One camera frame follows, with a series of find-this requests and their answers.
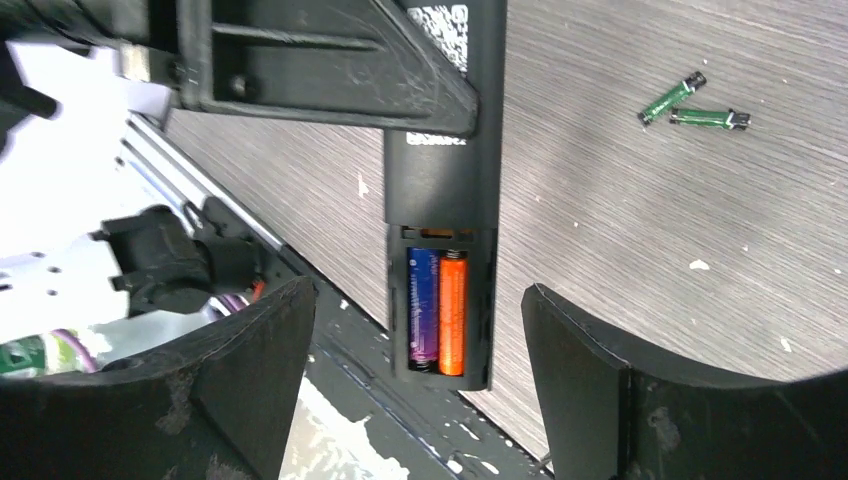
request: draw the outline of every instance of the green label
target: green label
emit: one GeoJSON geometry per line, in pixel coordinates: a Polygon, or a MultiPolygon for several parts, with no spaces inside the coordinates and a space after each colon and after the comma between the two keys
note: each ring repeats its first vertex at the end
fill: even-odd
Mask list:
{"type": "Polygon", "coordinates": [[[31,378],[47,368],[41,337],[33,336],[0,345],[0,375],[31,378]]]}

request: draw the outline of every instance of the blue battery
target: blue battery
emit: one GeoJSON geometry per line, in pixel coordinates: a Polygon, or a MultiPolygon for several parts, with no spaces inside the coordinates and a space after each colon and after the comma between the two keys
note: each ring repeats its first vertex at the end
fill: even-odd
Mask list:
{"type": "Polygon", "coordinates": [[[428,370],[439,360],[438,250],[409,249],[409,360],[428,370]]]}

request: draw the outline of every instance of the orange battery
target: orange battery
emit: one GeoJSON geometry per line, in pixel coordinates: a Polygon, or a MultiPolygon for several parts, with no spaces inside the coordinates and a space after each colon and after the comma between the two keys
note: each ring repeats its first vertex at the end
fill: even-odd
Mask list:
{"type": "Polygon", "coordinates": [[[439,370],[461,376],[465,370],[465,300],[468,259],[448,250],[439,266],[439,370]]]}

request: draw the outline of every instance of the qr code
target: qr code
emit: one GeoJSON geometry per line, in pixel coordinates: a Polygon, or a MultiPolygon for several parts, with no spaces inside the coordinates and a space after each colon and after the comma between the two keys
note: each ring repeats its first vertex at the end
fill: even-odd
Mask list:
{"type": "MultiPolygon", "coordinates": [[[[463,75],[468,72],[468,7],[466,5],[415,7],[406,11],[463,75]]],[[[463,138],[407,133],[409,145],[465,145],[463,138]]]]}

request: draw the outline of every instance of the wood grain floor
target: wood grain floor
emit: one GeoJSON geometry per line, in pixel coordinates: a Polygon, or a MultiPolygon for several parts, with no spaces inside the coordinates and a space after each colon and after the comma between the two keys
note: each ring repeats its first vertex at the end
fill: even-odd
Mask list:
{"type": "MultiPolygon", "coordinates": [[[[778,379],[848,365],[844,7],[512,1],[497,376],[473,399],[533,452],[546,441],[519,316],[533,282],[713,365],[778,379]],[[643,130],[635,113],[697,69],[709,84],[690,104],[753,127],[643,130]]],[[[378,132],[177,114],[170,135],[386,317],[378,132]]]]}

